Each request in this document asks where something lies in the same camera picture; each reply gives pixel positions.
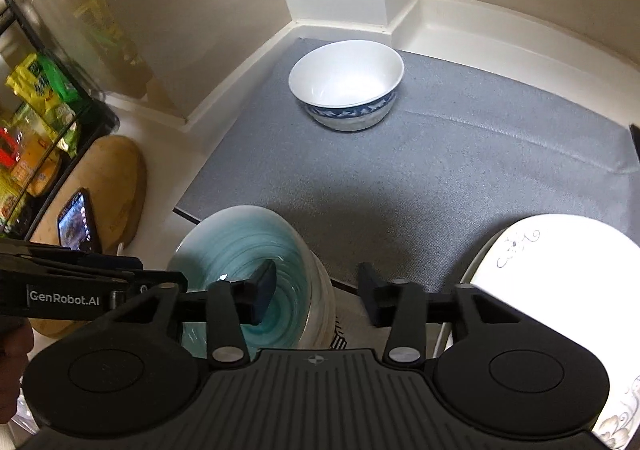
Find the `person's left hand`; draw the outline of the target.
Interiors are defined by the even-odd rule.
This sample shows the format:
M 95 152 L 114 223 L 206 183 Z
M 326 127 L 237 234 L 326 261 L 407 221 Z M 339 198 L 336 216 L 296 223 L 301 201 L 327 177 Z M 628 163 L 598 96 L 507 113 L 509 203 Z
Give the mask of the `person's left hand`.
M 34 332 L 28 320 L 1 340 L 0 423 L 6 424 L 16 412 L 21 377 L 28 365 L 28 354 L 34 348 Z

